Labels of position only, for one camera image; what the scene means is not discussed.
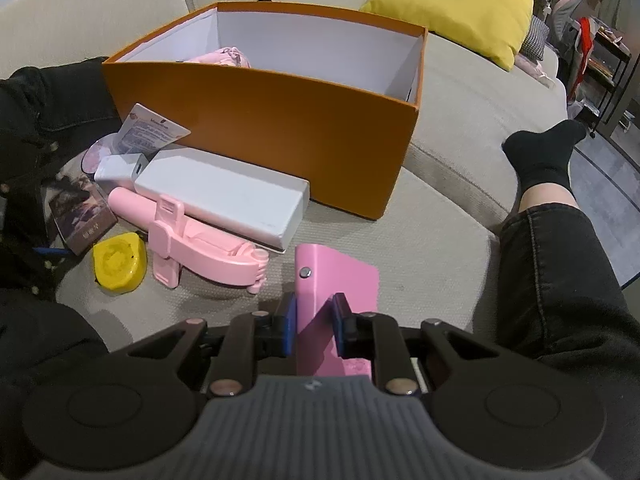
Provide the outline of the pink card holder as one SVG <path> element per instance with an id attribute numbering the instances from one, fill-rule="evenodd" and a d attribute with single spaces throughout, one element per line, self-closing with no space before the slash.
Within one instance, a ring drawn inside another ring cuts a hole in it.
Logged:
<path id="1" fill-rule="evenodd" d="M 371 375 L 364 359 L 342 359 L 334 336 L 332 298 L 344 294 L 354 313 L 378 310 L 378 269 L 319 244 L 295 248 L 296 372 L 300 376 Z"/>

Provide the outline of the white power bank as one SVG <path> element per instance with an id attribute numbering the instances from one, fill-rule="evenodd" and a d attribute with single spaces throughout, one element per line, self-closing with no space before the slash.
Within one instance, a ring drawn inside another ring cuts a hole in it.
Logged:
<path id="1" fill-rule="evenodd" d="M 134 181 L 140 195 L 183 202 L 190 217 L 285 252 L 303 220 L 309 182 L 196 148 L 159 151 Z"/>

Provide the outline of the pink selfie stick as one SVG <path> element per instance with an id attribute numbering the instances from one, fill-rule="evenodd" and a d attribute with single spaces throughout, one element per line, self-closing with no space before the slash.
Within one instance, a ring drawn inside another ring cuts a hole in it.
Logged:
<path id="1" fill-rule="evenodd" d="M 108 206 L 146 233 L 154 278 L 170 289 L 179 285 L 183 269 L 252 295 L 265 284 L 265 249 L 187 216 L 180 200 L 167 195 L 150 200 L 119 186 L 108 194 Z"/>

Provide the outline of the beige sofa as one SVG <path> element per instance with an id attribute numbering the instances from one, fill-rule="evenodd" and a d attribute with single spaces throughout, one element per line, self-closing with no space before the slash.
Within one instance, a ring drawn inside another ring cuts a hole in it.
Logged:
<path id="1" fill-rule="evenodd" d="M 190 11 L 236 0 L 13 0 L 1 9 L 1 73 L 107 56 Z M 357 9 L 367 0 L 276 0 Z M 426 318 L 494 334 L 499 226 L 516 197 L 501 144 L 518 130 L 544 131 L 566 115 L 564 91 L 521 70 L 502 70 L 437 36 L 426 42 L 420 115 L 385 214 L 367 221 L 311 204 L 296 238 L 376 266 L 378 307 L 405 326 Z M 224 325 L 271 309 L 294 283 L 292 252 L 272 256 L 252 296 L 185 273 L 176 289 L 152 278 L 113 296 L 92 263 L 75 266 L 58 300 L 80 312 L 110 349 L 189 316 Z"/>

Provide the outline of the yellow round tape measure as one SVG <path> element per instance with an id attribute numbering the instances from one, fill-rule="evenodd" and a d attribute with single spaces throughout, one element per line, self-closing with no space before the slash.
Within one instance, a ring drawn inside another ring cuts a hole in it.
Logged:
<path id="1" fill-rule="evenodd" d="M 95 244 L 92 261 L 96 281 L 113 294 L 135 290 L 148 267 L 144 241 L 135 232 L 118 234 Z"/>

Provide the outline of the black trouser leg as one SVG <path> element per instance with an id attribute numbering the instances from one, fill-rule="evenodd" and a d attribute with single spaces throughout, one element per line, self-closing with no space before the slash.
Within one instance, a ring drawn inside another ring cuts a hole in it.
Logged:
<path id="1" fill-rule="evenodd" d="M 594 462 L 639 475 L 639 324 L 589 218 L 536 206 L 500 233 L 497 342 L 577 377 L 598 394 L 606 426 Z"/>

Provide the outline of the dark photo booklet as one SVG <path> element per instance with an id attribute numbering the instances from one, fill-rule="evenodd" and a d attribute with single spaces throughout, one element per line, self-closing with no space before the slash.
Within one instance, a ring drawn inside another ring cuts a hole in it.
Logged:
<path id="1" fill-rule="evenodd" d="M 51 181 L 41 193 L 50 242 L 76 257 L 85 255 L 117 222 L 100 188 L 83 172 Z"/>

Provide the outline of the white charger adapter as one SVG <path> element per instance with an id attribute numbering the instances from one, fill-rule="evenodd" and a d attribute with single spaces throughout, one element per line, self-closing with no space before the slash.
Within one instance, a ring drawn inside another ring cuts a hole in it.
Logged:
<path id="1" fill-rule="evenodd" d="M 133 191 L 134 182 L 148 165 L 149 161 L 143 154 L 108 155 L 100 161 L 93 177 L 106 194 L 114 188 Z"/>

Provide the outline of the orange cardboard box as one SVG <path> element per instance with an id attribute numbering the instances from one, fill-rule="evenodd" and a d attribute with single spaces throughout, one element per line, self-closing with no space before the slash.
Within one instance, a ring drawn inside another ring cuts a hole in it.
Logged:
<path id="1" fill-rule="evenodd" d="M 102 66 L 120 114 L 140 103 L 191 133 L 183 144 L 292 174 L 313 200 L 385 212 L 419 117 L 427 31 L 354 10 L 217 2 Z M 186 63 L 237 47 L 251 68 Z"/>

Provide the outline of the black sock foot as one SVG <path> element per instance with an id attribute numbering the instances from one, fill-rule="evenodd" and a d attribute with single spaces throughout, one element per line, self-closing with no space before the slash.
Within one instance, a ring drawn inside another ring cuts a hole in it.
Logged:
<path id="1" fill-rule="evenodd" d="M 570 187 L 570 158 L 575 145 L 585 139 L 587 130 L 580 122 L 565 119 L 552 128 L 536 133 L 521 130 L 502 144 L 503 153 L 518 177 L 520 192 L 540 184 Z"/>

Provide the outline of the pink pouch in box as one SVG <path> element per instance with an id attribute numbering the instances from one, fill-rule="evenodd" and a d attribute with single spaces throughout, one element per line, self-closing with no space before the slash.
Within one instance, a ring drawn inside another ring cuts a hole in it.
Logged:
<path id="1" fill-rule="evenodd" d="M 186 63 L 251 68 L 250 61 L 237 47 L 223 47 L 189 58 Z"/>

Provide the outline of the grey checked small cushion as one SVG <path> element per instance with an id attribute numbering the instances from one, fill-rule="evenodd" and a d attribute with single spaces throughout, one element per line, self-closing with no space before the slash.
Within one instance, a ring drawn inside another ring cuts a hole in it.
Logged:
<path id="1" fill-rule="evenodd" d="M 549 37 L 549 27 L 538 16 L 533 15 L 520 53 L 532 61 L 544 59 L 544 46 Z"/>

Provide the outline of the black metal shelf rack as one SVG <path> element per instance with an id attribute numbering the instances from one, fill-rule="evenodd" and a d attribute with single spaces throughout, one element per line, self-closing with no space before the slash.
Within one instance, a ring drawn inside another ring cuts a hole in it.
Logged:
<path id="1" fill-rule="evenodd" d="M 570 114 L 594 136 L 611 116 L 632 54 L 623 36 L 597 18 L 580 18 L 572 25 L 576 34 L 570 40 L 567 104 Z"/>

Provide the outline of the yellow cushion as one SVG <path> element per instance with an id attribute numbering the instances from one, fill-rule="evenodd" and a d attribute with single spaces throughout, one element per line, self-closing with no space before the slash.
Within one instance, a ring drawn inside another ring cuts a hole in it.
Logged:
<path id="1" fill-rule="evenodd" d="M 512 70 L 535 0 L 368 0 L 363 12 L 420 25 Z"/>

